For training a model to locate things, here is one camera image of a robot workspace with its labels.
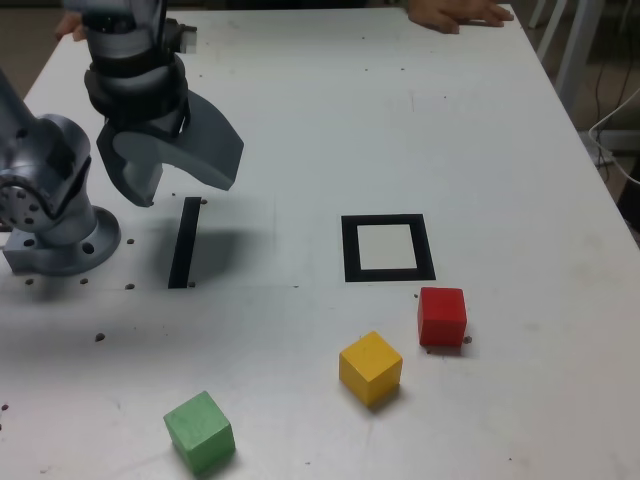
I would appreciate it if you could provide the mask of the person's left hand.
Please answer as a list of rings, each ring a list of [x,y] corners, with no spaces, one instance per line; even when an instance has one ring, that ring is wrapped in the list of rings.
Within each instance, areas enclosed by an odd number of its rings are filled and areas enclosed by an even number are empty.
[[[501,28],[514,20],[510,11],[487,0],[410,0],[406,10],[413,23],[443,34],[458,34],[469,22]]]

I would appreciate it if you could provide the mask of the person's right hand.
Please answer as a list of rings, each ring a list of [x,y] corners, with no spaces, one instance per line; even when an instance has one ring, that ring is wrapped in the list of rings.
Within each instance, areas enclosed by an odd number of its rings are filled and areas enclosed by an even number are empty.
[[[86,39],[82,15],[75,12],[65,12],[54,31],[55,38],[60,41],[70,35],[74,41]]]

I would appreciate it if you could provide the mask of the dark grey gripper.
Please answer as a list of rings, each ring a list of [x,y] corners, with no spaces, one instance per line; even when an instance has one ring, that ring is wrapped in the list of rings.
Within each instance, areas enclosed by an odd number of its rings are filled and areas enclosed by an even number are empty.
[[[227,118],[193,91],[185,111],[142,121],[105,120],[96,144],[109,179],[136,206],[153,205],[165,164],[230,190],[244,149]]]

